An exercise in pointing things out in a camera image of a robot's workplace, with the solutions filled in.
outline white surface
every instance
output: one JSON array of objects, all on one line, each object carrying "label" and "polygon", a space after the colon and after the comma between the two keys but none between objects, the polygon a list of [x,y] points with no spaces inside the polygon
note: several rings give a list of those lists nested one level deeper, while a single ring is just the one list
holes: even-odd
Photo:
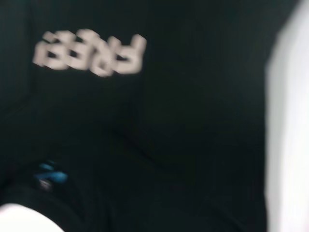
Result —
[{"label": "white surface", "polygon": [[268,231],[308,232],[308,1],[299,4],[281,31],[267,73]]},{"label": "white surface", "polygon": [[42,214],[17,204],[0,207],[1,232],[63,232]]}]

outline black fabric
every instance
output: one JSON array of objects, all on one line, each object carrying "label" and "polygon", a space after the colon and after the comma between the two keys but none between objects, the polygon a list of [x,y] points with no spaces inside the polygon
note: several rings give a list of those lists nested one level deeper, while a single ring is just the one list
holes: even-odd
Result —
[{"label": "black fabric", "polygon": [[[78,180],[86,231],[266,231],[264,68],[296,3],[4,1],[2,189],[58,157]],[[47,31],[80,29],[123,45],[141,35],[141,72],[33,63]]]}]

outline white object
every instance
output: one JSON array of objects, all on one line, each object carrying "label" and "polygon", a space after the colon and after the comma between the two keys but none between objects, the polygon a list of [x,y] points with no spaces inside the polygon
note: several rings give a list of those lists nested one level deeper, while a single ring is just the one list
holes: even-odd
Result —
[{"label": "white object", "polygon": [[267,74],[268,231],[308,232],[308,1],[299,3],[279,34]]},{"label": "white object", "polygon": [[63,232],[44,215],[18,204],[0,207],[1,232]]}]

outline black t-shirt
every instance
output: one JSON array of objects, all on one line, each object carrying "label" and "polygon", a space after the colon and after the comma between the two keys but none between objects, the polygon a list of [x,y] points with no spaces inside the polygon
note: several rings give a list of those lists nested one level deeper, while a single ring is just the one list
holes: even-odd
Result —
[{"label": "black t-shirt", "polygon": [[1,179],[58,156],[93,231],[104,202],[116,231],[265,231],[264,67],[296,2],[4,1]]}]

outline printed logo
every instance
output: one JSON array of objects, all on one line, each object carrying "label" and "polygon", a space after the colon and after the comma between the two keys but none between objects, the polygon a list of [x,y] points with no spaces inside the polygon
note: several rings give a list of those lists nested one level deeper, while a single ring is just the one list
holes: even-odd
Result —
[{"label": "printed logo", "polygon": [[[76,37],[83,41],[76,42]],[[76,35],[67,30],[55,34],[48,31],[35,46],[33,63],[53,70],[90,70],[100,77],[112,76],[114,72],[136,74],[142,69],[145,49],[146,40],[137,34],[130,45],[122,46],[117,38],[111,36],[106,42],[89,29],[81,29]]]}]

